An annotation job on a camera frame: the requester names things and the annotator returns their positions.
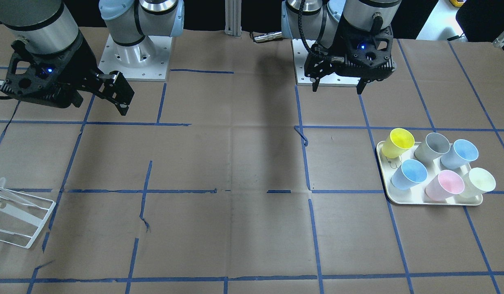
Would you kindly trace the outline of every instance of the tiled table surface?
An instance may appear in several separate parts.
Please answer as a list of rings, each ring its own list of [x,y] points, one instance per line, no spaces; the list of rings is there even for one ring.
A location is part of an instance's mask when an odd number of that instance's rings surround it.
[[[100,58],[108,32],[82,32]],[[11,41],[0,26],[0,78]],[[392,54],[361,96],[312,93],[289,40],[185,31],[166,83],[131,82],[126,117],[86,93],[1,101],[0,177],[58,206],[31,249],[0,242],[0,294],[504,293],[504,53]],[[497,189],[478,207],[389,203],[373,148],[394,127],[474,142]]]

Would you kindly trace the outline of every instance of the light blue robot joint cap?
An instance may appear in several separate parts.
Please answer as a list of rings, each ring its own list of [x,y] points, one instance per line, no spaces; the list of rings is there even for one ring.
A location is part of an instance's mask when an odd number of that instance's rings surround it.
[[[134,5],[134,0],[100,0],[99,11],[103,20],[112,20]]]

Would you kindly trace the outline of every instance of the pink cup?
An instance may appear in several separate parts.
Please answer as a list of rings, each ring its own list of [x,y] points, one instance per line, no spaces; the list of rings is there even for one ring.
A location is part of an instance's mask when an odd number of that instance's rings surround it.
[[[435,201],[459,195],[464,191],[464,181],[455,172],[445,169],[426,186],[426,194]]]

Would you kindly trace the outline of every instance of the yellow object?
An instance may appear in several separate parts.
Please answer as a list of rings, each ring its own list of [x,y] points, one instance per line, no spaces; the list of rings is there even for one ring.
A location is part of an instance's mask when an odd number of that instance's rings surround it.
[[[451,4],[455,7],[461,7],[466,0],[449,0],[449,2],[451,2]]]
[[[405,129],[396,128],[391,130],[388,139],[382,145],[382,154],[388,158],[397,158],[406,150],[413,147],[415,138]]]

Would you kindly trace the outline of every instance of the gray cup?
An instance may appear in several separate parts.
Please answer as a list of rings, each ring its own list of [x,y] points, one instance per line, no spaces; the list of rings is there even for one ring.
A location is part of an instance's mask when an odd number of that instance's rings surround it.
[[[420,143],[415,150],[415,156],[420,162],[427,164],[448,153],[449,148],[449,141],[445,136],[439,133],[429,133],[424,142]]]

